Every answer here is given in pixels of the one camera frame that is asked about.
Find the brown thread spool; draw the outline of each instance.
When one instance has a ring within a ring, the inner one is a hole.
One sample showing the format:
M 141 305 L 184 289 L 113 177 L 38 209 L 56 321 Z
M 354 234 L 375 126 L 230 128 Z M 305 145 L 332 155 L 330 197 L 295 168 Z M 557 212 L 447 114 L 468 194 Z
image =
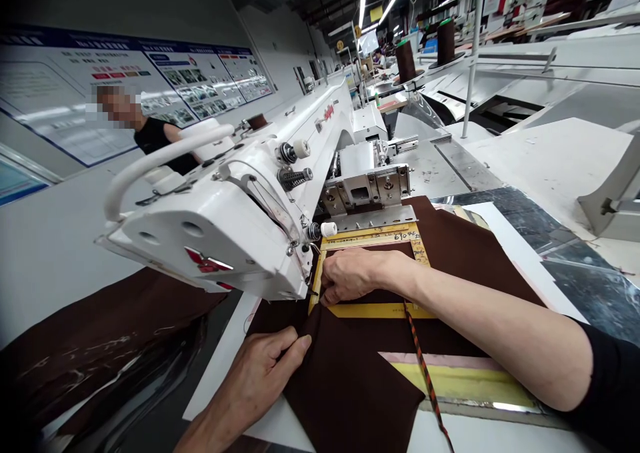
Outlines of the brown thread spool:
M 415 63 L 413 62 L 413 51 L 411 50 L 411 42 L 409 40 L 404 40 L 396 46 L 395 57 L 398 61 L 400 83 L 406 83 L 415 78 Z
M 251 129 L 253 131 L 256 131 L 262 127 L 265 127 L 267 125 L 267 120 L 265 119 L 265 116 L 263 114 L 259 114 L 259 115 L 250 117 L 247 120 L 247 123 L 249 123 L 249 126 L 251 126 Z
M 445 19 L 438 26 L 438 66 L 444 66 L 455 58 L 455 42 L 453 36 L 455 34 L 455 23 L 449 19 Z

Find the black sleeve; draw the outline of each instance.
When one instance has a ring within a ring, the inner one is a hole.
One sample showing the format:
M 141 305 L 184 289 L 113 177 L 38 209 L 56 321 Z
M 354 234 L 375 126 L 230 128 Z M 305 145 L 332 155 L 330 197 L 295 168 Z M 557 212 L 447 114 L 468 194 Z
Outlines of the black sleeve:
M 558 414 L 612 452 L 640 452 L 640 348 L 577 323 L 593 351 L 591 384 L 574 411 Z

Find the person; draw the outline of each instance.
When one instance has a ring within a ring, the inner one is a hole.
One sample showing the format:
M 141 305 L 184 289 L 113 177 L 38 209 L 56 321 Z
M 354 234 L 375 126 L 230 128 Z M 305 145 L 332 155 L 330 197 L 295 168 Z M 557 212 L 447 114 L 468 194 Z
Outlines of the person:
M 122 128 L 134 129 L 133 140 L 144 154 L 180 141 L 180 128 L 160 119 L 142 114 L 142 108 L 131 96 L 117 86 L 99 86 L 96 88 L 96 100 L 107 117 Z M 167 163 L 173 171 L 186 175 L 198 166 L 201 160 L 194 153 L 187 153 Z
M 249 336 L 220 388 L 193 419 L 174 452 L 225 451 L 269 411 L 302 364 L 310 345 L 311 336 L 298 338 L 293 326 L 275 334 Z
M 375 50 L 373 54 L 376 60 L 376 64 L 373 65 L 374 68 L 378 69 L 386 69 L 387 68 L 387 58 L 382 54 L 382 49 L 378 48 Z
M 637 346 L 515 296 L 428 268 L 401 252 L 339 251 L 325 260 L 321 279 L 326 287 L 323 306 L 376 289 L 420 305 L 488 353 L 574 429 L 611 451 L 639 451 Z M 205 446 L 230 444 L 268 411 L 310 343 L 311 338 L 297 338 L 292 329 L 249 337 L 176 453 L 217 452 L 221 450 Z M 288 345 L 291 348 L 276 362 Z

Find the left hand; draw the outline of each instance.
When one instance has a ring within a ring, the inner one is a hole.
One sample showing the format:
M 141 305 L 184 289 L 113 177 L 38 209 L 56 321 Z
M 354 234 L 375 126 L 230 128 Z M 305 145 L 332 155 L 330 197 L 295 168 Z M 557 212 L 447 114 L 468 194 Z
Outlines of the left hand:
M 311 336 L 298 338 L 293 326 L 274 334 L 249 336 L 222 385 L 191 423 L 174 453 L 215 453 L 227 449 L 269 411 L 302 364 L 310 344 Z

